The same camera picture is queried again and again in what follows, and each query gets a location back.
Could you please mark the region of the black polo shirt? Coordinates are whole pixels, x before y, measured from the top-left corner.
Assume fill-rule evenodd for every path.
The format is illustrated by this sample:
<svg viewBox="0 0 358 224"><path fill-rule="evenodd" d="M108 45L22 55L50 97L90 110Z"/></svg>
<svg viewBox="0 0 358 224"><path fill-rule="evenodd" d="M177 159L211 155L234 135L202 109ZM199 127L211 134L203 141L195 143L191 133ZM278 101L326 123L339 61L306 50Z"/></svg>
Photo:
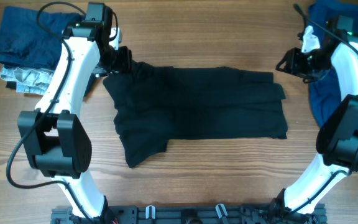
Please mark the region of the black polo shirt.
<svg viewBox="0 0 358 224"><path fill-rule="evenodd" d="M103 81L117 111L126 163L165 152L171 139L285 139L285 93L270 72L230 67L155 67L137 62L129 74Z"/></svg>

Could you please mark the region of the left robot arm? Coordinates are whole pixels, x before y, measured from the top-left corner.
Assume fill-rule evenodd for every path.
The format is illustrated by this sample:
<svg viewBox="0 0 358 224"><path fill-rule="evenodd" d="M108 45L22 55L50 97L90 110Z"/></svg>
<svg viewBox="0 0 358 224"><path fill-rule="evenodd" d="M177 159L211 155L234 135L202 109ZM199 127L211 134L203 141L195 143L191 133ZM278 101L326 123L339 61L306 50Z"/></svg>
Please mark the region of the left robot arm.
<svg viewBox="0 0 358 224"><path fill-rule="evenodd" d="M32 111L22 111L17 125L31 168L57 184L71 204L54 223L117 223L106 197L98 190L89 166L91 141L79 115L90 76L128 74L132 53L121 46L116 13L91 2L80 22L70 22L58 35L62 52L47 92Z"/></svg>

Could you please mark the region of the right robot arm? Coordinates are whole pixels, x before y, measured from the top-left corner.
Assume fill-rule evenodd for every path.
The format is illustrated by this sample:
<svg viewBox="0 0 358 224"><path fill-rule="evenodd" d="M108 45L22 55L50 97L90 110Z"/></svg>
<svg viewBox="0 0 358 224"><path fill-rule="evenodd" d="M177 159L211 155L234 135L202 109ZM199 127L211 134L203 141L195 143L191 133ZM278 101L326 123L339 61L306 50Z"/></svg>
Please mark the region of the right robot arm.
<svg viewBox="0 0 358 224"><path fill-rule="evenodd" d="M341 103L322 125L316 139L311 164L297 181L283 189L272 200L269 220L303 222L318 202L342 179L358 171L358 36L354 35L352 19L337 16L319 42L313 33L318 25L302 15L304 30L299 33L303 45L289 50L276 69L303 79L322 79L322 70L335 69Z"/></svg>

